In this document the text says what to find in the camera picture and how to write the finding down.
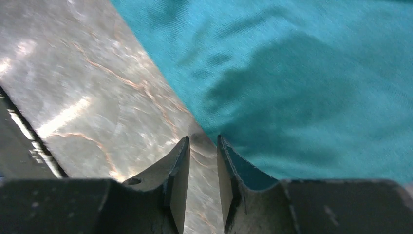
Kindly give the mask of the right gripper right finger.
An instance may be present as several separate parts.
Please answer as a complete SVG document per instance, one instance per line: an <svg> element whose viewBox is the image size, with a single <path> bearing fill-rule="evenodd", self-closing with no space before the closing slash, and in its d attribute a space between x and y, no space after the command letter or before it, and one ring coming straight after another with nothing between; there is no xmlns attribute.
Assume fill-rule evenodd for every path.
<svg viewBox="0 0 413 234"><path fill-rule="evenodd" d="M385 179L283 179L217 140L226 234L410 234L413 200Z"/></svg>

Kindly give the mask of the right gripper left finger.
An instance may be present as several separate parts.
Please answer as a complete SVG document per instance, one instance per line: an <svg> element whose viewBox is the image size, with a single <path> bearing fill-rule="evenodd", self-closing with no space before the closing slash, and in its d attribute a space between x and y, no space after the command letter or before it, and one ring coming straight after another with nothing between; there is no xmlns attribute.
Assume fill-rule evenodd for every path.
<svg viewBox="0 0 413 234"><path fill-rule="evenodd" d="M181 234L189 138L120 183L99 179L8 179L0 184L3 234Z"/></svg>

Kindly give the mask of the teal cloth napkin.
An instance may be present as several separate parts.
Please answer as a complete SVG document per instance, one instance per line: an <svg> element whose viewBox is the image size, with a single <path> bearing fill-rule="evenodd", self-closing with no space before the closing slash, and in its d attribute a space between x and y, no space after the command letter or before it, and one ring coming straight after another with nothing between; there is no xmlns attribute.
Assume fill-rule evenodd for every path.
<svg viewBox="0 0 413 234"><path fill-rule="evenodd" d="M209 138L266 173L412 182L412 1L113 5Z"/></svg>

